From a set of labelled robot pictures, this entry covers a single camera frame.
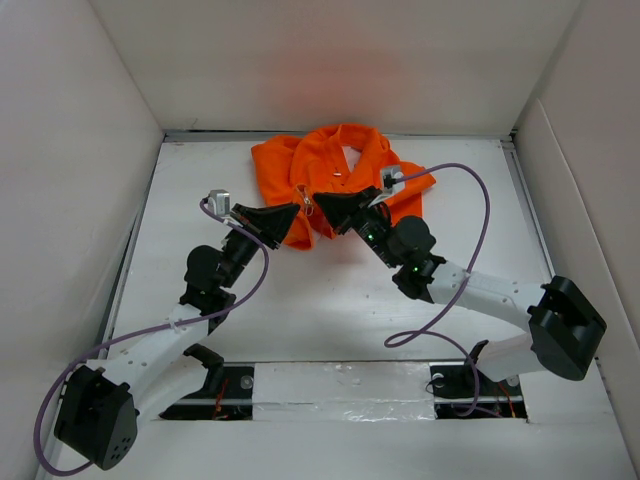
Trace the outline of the orange zip jacket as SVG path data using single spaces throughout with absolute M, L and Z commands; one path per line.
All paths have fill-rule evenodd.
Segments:
M 357 193 L 381 186 L 381 172 L 398 166 L 403 176 L 423 168 L 400 160 L 376 128 L 338 124 L 303 137 L 278 135 L 251 149 L 255 176 L 266 205 L 296 203 L 300 211 L 284 244 L 309 251 L 321 236 L 335 237 L 313 200 L 315 193 Z

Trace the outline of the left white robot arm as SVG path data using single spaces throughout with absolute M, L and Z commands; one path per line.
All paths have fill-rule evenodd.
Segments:
M 229 227 L 221 248 L 194 248 L 186 260 L 186 290 L 160 325 L 108 341 L 129 347 L 98 366 L 81 359 L 63 376 L 65 388 L 54 435 L 89 466 L 114 468 L 131 451 L 139 429 L 153 413 L 181 397 L 212 396 L 222 387 L 223 359 L 202 345 L 235 308 L 245 303 L 230 289 L 257 252 L 280 247 L 300 207 L 240 204 L 218 215 L 211 199 L 200 203 Z

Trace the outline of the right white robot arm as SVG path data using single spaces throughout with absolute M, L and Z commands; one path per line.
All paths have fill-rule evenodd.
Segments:
M 390 209 L 368 187 L 358 193 L 316 193 L 314 202 L 333 231 L 354 231 L 385 265 L 408 298 L 466 308 L 505 321 L 522 333 L 477 343 L 462 381 L 483 394 L 498 381 L 547 370 L 570 381 L 585 378 L 606 332 L 602 316 L 570 279 L 519 283 L 463 267 L 433 254 L 435 237 L 426 222 L 408 215 L 391 221 Z

